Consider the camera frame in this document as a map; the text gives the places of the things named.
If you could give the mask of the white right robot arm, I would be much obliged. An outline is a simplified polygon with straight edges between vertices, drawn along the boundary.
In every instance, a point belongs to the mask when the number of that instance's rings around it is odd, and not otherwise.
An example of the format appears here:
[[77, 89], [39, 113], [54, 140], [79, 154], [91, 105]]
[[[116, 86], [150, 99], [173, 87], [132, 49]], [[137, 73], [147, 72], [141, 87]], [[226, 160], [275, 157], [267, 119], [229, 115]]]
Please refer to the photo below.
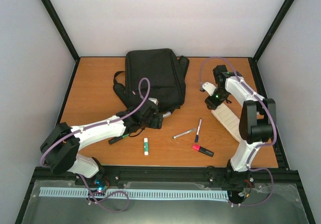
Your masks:
[[239, 72], [229, 72], [225, 65], [213, 69], [215, 84], [205, 82], [203, 91], [207, 108], [239, 143], [228, 160], [225, 182], [236, 186], [248, 178], [251, 164], [261, 147], [276, 140], [276, 104], [256, 93]]

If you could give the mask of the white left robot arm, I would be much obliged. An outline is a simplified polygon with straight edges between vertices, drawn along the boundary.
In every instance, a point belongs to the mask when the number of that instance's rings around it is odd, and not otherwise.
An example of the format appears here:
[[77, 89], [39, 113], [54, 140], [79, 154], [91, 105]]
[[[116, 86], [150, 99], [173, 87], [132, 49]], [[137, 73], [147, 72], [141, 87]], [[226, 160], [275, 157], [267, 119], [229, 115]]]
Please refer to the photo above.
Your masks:
[[79, 154], [80, 150], [106, 139], [113, 144], [147, 127], [160, 129], [162, 123], [163, 116], [155, 98], [149, 98], [137, 109], [129, 108], [95, 123], [71, 127], [60, 123], [40, 147], [40, 164], [55, 175], [72, 172], [86, 177], [93, 185], [99, 185], [104, 180], [99, 162], [94, 157]]

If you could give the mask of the cream quilted pencil case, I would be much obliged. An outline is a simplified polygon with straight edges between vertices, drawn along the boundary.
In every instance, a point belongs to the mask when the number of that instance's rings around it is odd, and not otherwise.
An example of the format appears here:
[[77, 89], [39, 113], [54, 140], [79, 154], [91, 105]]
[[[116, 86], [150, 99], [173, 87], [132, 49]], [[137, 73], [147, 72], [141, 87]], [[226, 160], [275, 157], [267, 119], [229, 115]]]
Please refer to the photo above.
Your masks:
[[229, 134], [240, 143], [239, 118], [224, 103], [219, 105], [215, 110], [211, 110], [211, 113]]

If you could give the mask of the black student backpack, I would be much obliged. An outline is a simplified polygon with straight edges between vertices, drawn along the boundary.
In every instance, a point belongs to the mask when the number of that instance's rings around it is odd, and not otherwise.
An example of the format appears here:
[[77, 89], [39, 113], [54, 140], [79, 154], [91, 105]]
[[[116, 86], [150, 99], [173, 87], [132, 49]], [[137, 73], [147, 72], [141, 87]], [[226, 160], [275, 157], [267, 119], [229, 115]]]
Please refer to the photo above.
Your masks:
[[126, 107], [136, 107], [147, 91], [146, 77], [150, 82], [149, 98], [158, 100], [160, 113], [173, 112], [185, 102], [189, 59], [177, 58], [168, 48], [134, 50], [125, 56], [125, 70], [114, 75], [113, 90]]

